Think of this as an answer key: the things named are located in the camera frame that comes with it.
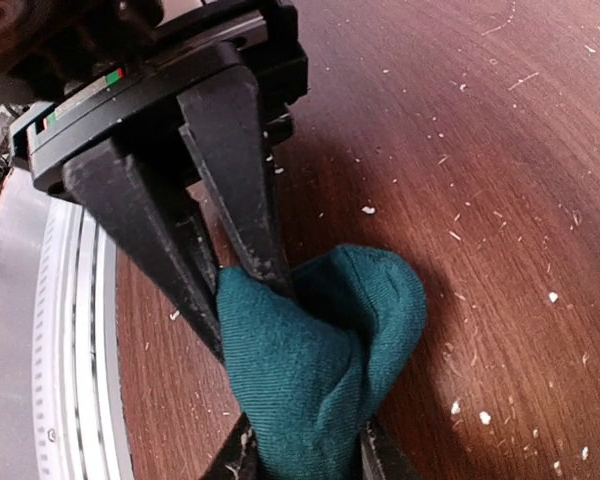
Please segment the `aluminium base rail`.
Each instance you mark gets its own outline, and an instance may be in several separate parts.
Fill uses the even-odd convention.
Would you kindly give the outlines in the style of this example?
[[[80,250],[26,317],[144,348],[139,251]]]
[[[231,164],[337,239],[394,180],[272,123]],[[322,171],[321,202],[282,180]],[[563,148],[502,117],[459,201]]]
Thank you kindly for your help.
[[[32,411],[41,479],[131,479],[116,320],[117,248],[54,200],[35,292]]]

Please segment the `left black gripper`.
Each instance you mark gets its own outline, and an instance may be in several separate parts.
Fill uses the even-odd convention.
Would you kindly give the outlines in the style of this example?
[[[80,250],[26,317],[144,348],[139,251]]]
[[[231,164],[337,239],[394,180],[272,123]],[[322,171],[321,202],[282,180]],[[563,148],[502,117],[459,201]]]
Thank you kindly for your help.
[[[10,155],[38,190],[61,195],[65,185],[223,362],[219,266],[198,202],[109,138],[157,148],[180,128],[241,266],[292,298],[265,138],[291,137],[289,107],[307,91],[292,2],[195,1],[137,57],[34,104],[10,128]]]

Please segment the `dark green patterned sock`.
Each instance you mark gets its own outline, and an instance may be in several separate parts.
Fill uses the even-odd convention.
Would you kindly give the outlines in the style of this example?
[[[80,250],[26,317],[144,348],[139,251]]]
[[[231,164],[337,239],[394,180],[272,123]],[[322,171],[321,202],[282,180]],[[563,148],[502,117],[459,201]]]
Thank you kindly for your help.
[[[358,437],[416,347],[426,296],[398,255],[340,245],[297,267],[286,298],[238,267],[217,309],[231,389],[272,479],[349,479]]]

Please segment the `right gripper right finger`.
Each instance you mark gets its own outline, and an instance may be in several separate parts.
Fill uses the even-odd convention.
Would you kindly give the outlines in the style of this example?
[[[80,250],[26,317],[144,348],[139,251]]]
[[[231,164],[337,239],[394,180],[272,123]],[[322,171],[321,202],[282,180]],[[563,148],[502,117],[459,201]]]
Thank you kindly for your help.
[[[366,422],[360,434],[360,452],[364,480],[420,479],[406,454],[376,416]]]

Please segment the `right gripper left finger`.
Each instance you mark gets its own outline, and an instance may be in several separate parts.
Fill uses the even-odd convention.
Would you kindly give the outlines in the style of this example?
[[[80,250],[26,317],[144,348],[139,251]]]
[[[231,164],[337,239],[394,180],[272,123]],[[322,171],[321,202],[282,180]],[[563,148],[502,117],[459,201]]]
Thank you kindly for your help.
[[[242,413],[201,480],[256,480],[260,477],[257,440]]]

